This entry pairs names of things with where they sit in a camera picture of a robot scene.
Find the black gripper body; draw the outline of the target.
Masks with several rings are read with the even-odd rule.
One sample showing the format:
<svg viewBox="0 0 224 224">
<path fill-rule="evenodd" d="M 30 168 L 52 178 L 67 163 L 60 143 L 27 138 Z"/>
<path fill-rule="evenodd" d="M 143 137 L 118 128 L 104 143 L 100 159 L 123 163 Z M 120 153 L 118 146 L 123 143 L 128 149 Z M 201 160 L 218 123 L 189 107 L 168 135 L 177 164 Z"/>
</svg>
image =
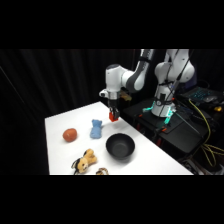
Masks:
<svg viewBox="0 0 224 224">
<path fill-rule="evenodd" d="M 118 99 L 109 99 L 108 107 L 110 109 L 118 109 L 119 108 L 119 100 Z"/>
</svg>

